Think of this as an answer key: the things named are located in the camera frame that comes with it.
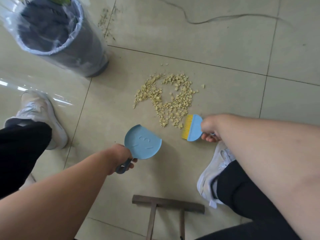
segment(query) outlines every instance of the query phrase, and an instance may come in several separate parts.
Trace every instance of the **gray cord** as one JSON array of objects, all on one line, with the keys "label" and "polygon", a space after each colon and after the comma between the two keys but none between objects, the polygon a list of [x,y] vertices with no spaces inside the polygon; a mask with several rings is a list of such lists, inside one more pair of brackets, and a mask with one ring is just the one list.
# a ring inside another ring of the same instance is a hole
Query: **gray cord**
[{"label": "gray cord", "polygon": [[174,3],[168,2],[166,0],[159,0],[159,1],[164,2],[164,3],[166,3],[166,4],[170,5],[170,6],[173,6],[173,7],[176,7],[176,8],[179,8],[180,10],[182,10],[183,14],[184,14],[184,18],[186,19],[187,23],[189,23],[189,24],[204,24],[204,23],[210,23],[210,22],[214,22],[214,21],[226,21],[226,20],[231,20],[231,19],[238,19],[238,18],[241,18],[241,17],[244,17],[244,16],[254,16],[254,17],[264,17],[264,18],[281,20],[281,21],[284,21],[284,22],[286,22],[287,24],[289,24],[291,26],[290,23],[288,23],[286,20],[283,20],[280,17],[270,16],[270,15],[266,15],[266,14],[255,14],[255,13],[244,13],[244,14],[237,14],[237,15],[219,16],[219,17],[211,18],[211,19],[206,20],[206,21],[202,21],[202,22],[192,22],[192,21],[189,20],[189,18],[187,16],[187,13],[183,9],[183,7],[180,7],[180,6],[178,6],[178,5],[174,4]]}]

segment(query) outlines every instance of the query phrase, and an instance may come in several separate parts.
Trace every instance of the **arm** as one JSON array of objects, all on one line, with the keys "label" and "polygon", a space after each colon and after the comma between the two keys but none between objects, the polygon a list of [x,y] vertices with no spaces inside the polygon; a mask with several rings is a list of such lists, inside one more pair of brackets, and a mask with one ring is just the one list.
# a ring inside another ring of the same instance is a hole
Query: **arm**
[{"label": "arm", "polygon": [[222,114],[204,119],[202,131],[225,142],[302,239],[318,239],[320,127]]},{"label": "arm", "polygon": [[2,199],[0,239],[73,239],[107,175],[130,157],[116,144]]}]

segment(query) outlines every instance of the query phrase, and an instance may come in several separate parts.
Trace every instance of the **trash can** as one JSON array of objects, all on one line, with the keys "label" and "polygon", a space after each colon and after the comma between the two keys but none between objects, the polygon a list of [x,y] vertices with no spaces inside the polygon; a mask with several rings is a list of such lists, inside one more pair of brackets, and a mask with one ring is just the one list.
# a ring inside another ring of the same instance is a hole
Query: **trash can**
[{"label": "trash can", "polygon": [[9,31],[23,50],[84,77],[98,76],[106,69],[107,45],[102,32],[78,0],[68,5],[51,0],[25,0],[22,4],[16,17],[11,17]]}]

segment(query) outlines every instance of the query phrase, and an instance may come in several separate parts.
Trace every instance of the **brush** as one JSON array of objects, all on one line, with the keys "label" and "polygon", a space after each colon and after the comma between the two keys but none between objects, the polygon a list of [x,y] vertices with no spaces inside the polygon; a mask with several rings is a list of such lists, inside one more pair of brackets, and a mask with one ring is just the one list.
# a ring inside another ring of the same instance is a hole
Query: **brush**
[{"label": "brush", "polygon": [[187,115],[181,138],[187,141],[198,140],[202,135],[201,122],[202,122],[201,116],[197,114]]}]

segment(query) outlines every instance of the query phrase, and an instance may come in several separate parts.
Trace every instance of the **black pants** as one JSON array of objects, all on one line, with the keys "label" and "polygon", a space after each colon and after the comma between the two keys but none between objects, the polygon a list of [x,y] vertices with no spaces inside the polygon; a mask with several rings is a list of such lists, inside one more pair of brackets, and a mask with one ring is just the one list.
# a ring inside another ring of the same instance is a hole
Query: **black pants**
[{"label": "black pants", "polygon": [[[43,122],[0,130],[0,199],[17,191],[49,145],[52,130]],[[272,202],[250,180],[237,161],[218,177],[218,198],[253,222],[227,228],[199,240],[300,239]]]},{"label": "black pants", "polygon": [[217,196],[235,213],[253,222],[223,229],[198,240],[301,240],[237,161],[231,162],[218,176]]}]

